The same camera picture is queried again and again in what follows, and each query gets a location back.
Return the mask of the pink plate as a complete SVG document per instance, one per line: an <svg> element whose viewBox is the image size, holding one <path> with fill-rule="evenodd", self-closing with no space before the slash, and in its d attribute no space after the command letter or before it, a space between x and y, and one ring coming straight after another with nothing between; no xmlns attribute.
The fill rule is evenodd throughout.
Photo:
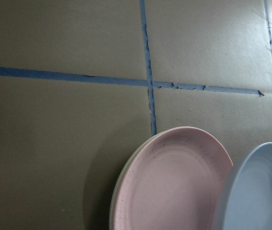
<svg viewBox="0 0 272 230"><path fill-rule="evenodd" d="M163 131L133 159L122 180L114 230L209 230L233 163L210 133Z"/></svg>

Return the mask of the cream plate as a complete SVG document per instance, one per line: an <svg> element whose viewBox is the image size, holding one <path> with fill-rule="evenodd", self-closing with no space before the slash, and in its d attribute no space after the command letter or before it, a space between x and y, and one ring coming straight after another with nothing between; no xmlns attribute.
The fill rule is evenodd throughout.
<svg viewBox="0 0 272 230"><path fill-rule="evenodd" d="M113 230L113 217L114 217L114 213L115 213L115 206L116 206L116 199L117 196L119 194L119 190L121 187L121 183L122 180L126 174L127 169L129 168L129 165L131 164L131 162L133 161L133 159L138 155L138 153L152 140L156 139L159 135L163 134L163 132L158 133L154 136L152 136L151 138L149 138L148 140L146 140L143 144L141 144L132 154L131 156L128 158L128 160L126 161L124 167L122 168L118 179L116 181L115 187L114 187L114 191L112 194L112 198L111 198L111 203L110 203L110 210L109 210L109 225L108 225L108 229L109 230Z"/></svg>

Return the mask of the blue plate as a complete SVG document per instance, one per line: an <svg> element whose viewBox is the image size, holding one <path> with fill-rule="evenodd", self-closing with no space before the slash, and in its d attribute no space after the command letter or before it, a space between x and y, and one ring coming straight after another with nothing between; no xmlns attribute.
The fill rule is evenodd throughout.
<svg viewBox="0 0 272 230"><path fill-rule="evenodd" d="M220 195L214 230L272 230L272 142L236 164Z"/></svg>

